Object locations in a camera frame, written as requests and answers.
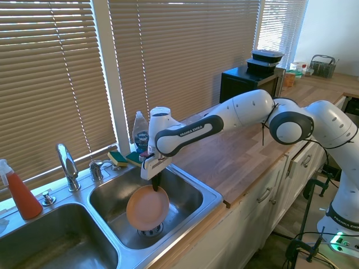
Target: window blinds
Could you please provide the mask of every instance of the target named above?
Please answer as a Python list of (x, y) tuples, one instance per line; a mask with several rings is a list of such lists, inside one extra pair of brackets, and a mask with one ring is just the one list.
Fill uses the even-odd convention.
[(307, 0), (264, 0), (258, 49), (285, 53), (279, 67), (289, 69), (305, 15)]
[(221, 72), (250, 58), (259, 2), (109, 0), (130, 134), (137, 110), (182, 120), (219, 102)]
[(89, 2), (0, 1), (0, 158), (31, 189), (65, 176), (36, 177), (60, 166), (57, 143), (74, 159), (116, 143)]

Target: food container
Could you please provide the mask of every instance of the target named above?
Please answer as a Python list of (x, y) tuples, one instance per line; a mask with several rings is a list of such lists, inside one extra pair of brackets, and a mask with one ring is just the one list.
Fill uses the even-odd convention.
[(305, 72), (307, 71), (307, 67), (308, 65), (304, 62), (293, 62), (291, 63), (289, 70), (296, 70), (302, 72), (302, 74), (305, 75)]
[(309, 77), (313, 75), (313, 73), (314, 73), (314, 69), (308, 68), (307, 71), (305, 72), (305, 76)]
[(294, 85), (295, 78), (296, 78), (296, 74), (286, 72), (286, 74), (284, 75), (283, 86), (292, 87)]
[(272, 73), (278, 63), (266, 63), (254, 59), (248, 59), (248, 71), (252, 73)]
[(297, 81), (297, 80), (301, 79), (302, 76), (303, 76), (302, 72), (296, 71), (296, 70), (288, 70), (286, 72), (286, 74), (288, 74), (288, 73), (289, 74), (295, 74), (294, 81)]
[(284, 56), (284, 53), (276, 52), (274, 50), (255, 49), (252, 50), (252, 57), (254, 60), (266, 63), (278, 63)]

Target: kitchen sink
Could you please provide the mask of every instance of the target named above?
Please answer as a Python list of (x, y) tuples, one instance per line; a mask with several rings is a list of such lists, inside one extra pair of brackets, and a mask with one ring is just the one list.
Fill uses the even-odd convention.
[(126, 206), (132, 194), (148, 184), (151, 184), (151, 181), (141, 179), (140, 169), (136, 168), (101, 185), (90, 195), (92, 206), (116, 237), (131, 249), (148, 248), (155, 244), (195, 212), (203, 202), (203, 195), (198, 189), (178, 174), (165, 169), (162, 172), (160, 186), (169, 198), (168, 215), (156, 229), (137, 231), (127, 220)]
[(86, 208), (67, 204), (0, 238), (0, 268), (117, 268), (118, 254)]
[(137, 231), (126, 217), (131, 195), (151, 184), (140, 168), (102, 166), (103, 179), (79, 177), (81, 189), (50, 192), (56, 202), (25, 221), (13, 210), (0, 219), (0, 268), (148, 268), (223, 201), (223, 197), (171, 164), (160, 186), (170, 207), (151, 231)]

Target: green sponge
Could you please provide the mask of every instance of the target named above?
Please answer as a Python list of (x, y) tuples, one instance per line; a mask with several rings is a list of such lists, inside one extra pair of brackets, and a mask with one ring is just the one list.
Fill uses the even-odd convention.
[(126, 167), (128, 165), (128, 161), (117, 151), (110, 151), (107, 153), (107, 156), (112, 160), (115, 166)]
[(137, 165), (138, 167), (141, 167), (142, 161), (140, 161), (140, 154), (138, 152), (131, 152), (126, 156), (126, 160), (130, 163)]

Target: orange liquid bottle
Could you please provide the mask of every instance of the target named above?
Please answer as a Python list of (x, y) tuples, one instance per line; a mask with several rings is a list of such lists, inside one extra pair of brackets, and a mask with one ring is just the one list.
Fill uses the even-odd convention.
[(24, 220), (32, 219), (42, 212), (42, 205), (4, 159), (0, 160), (0, 176), (4, 185), (8, 186), (17, 209)]

